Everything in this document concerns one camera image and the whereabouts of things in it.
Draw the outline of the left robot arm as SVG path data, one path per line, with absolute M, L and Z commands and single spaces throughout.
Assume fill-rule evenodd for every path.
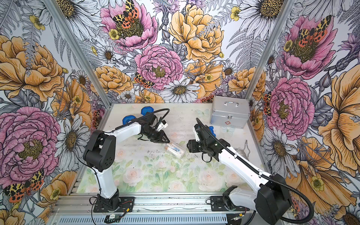
M 99 191 L 96 207 L 100 212 L 115 212 L 121 206 L 119 190 L 115 185 L 112 165 L 115 160 L 116 144 L 136 135 L 145 136 L 152 143 L 168 144 L 169 138 L 163 128 L 167 126 L 164 118 L 170 109 L 146 112 L 140 118 L 129 115 L 123 124 L 112 131 L 95 130 L 85 148 L 83 160 L 94 170 Z

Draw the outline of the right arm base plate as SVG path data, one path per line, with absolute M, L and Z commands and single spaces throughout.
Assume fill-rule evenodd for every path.
M 212 212 L 247 212 L 250 209 L 243 206 L 235 206 L 229 199 L 223 196 L 210 196 L 206 203 L 211 206 Z

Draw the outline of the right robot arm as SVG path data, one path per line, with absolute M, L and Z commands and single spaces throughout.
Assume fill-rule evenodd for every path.
M 246 160 L 228 142 L 217 139 L 210 128 L 200 119 L 193 128 L 195 139 L 189 140 L 187 148 L 190 153 L 202 153 L 211 159 L 232 169 L 252 189 L 245 191 L 238 186 L 229 187 L 222 196 L 224 207 L 234 211 L 243 207 L 256 211 L 270 225 L 279 220 L 291 207 L 289 190 L 284 179 L 272 176 Z

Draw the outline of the clear plastic cup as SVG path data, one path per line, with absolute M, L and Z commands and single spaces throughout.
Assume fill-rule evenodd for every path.
M 173 154 L 176 158 L 182 158 L 185 154 L 184 149 L 174 142 L 166 143 L 165 149 Z

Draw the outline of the blue lid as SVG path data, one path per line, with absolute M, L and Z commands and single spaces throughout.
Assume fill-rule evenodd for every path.
M 214 137 L 216 137 L 216 134 L 215 134 L 215 132 L 214 132 L 214 127 L 213 127 L 213 126 L 209 126 L 209 130 L 211 131 L 212 135 L 213 135 Z
M 136 117 L 134 115 L 127 115 L 122 119 L 122 124 L 125 125 L 129 122 L 132 122 L 132 120 L 135 120 Z
M 141 115 L 145 116 L 148 113 L 152 113 L 154 112 L 154 108 L 150 107 L 150 106 L 145 106 L 141 109 Z

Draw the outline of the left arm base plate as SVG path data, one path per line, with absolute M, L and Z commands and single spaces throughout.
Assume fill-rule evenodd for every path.
M 92 211 L 94 213 L 132 212 L 134 202 L 134 197 L 115 197 L 112 199 L 105 199 L 99 196 Z

